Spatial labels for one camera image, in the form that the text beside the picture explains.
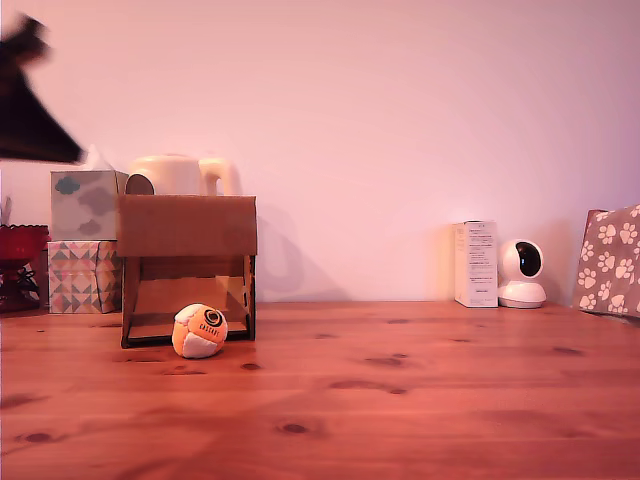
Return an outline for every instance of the logo on ball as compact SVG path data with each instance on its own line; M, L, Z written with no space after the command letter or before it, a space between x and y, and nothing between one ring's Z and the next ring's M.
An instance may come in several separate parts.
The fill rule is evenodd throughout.
M217 310L207 310L204 312L204 321L210 327L218 328L222 325L222 314Z

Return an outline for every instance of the orange and white ball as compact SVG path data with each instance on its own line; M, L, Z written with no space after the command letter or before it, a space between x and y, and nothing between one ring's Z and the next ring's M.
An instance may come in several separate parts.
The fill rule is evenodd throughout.
M184 358L210 357L227 339L227 320L215 308L194 303L180 310L174 319L173 348Z

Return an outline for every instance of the cloud pattern tissue box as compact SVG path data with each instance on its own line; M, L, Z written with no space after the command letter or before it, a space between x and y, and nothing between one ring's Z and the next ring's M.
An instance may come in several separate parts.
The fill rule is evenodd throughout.
M117 199L128 177L114 170L51 172L51 239L116 240Z
M49 242L49 312L109 313L122 306L116 242Z

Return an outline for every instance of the electric kettle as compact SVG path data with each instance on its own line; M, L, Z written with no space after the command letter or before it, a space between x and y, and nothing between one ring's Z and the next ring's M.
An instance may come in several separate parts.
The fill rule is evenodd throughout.
M142 157L129 168L125 192L134 195L234 195L229 164L222 158L169 154Z

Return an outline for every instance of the white camera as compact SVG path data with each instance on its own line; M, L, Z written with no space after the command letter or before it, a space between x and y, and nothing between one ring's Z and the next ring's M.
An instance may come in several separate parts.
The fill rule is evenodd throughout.
M538 308L547 295L535 279L542 272L544 257L542 250L528 240L511 240L500 248L498 272L501 282L498 287L500 305L512 308Z

